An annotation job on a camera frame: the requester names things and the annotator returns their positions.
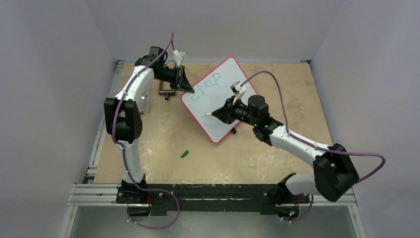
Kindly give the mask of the green marker cap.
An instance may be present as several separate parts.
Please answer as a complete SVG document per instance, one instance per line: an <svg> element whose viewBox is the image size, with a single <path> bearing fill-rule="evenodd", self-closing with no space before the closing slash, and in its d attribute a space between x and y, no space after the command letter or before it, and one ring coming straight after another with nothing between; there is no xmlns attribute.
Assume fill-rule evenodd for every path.
<svg viewBox="0 0 420 238"><path fill-rule="evenodd" d="M183 153L181 154L181 158L185 158L188 154L189 154L189 151L188 151L188 150L186 150L185 152L183 152Z"/></svg>

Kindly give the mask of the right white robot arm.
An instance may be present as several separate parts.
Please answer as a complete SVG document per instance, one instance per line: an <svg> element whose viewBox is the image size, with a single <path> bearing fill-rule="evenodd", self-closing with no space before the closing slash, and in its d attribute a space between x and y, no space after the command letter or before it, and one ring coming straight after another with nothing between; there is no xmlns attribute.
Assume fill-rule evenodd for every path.
<svg viewBox="0 0 420 238"><path fill-rule="evenodd" d="M360 181L344 146L338 143L328 146L293 134L270 115L263 96L252 95L247 104L231 97L211 116L225 124L238 120L251 125L259 141L285 150L312 167L311 174L291 173L278 183L277 204L289 202L300 194L319 194L336 202Z"/></svg>

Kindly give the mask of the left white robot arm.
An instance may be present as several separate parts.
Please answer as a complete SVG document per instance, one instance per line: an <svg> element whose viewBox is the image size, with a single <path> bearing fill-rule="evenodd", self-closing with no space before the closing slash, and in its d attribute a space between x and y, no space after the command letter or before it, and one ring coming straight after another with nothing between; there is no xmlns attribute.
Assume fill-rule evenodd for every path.
<svg viewBox="0 0 420 238"><path fill-rule="evenodd" d="M141 97L155 80L169 83L175 91L193 93L185 67L181 60L185 52L173 50L174 67L166 65L168 53L160 47L150 47L149 53L136 60L133 73L122 90L116 96L104 101L106 131L118 146L123 161L123 192L136 203L141 203L148 196L148 189L140 164L138 139L143 130L139 103Z"/></svg>

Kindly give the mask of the pink framed whiteboard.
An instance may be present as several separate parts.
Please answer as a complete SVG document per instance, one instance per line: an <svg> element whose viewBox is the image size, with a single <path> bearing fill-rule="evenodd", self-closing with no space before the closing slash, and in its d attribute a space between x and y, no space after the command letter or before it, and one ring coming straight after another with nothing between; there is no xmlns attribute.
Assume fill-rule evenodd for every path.
<svg viewBox="0 0 420 238"><path fill-rule="evenodd" d="M205 134L213 143L221 142L240 122L225 124L219 119L208 116L225 104L234 95L230 86L247 79L246 74L234 57L228 57L194 84L194 93L183 93L181 102L191 113Z"/></svg>

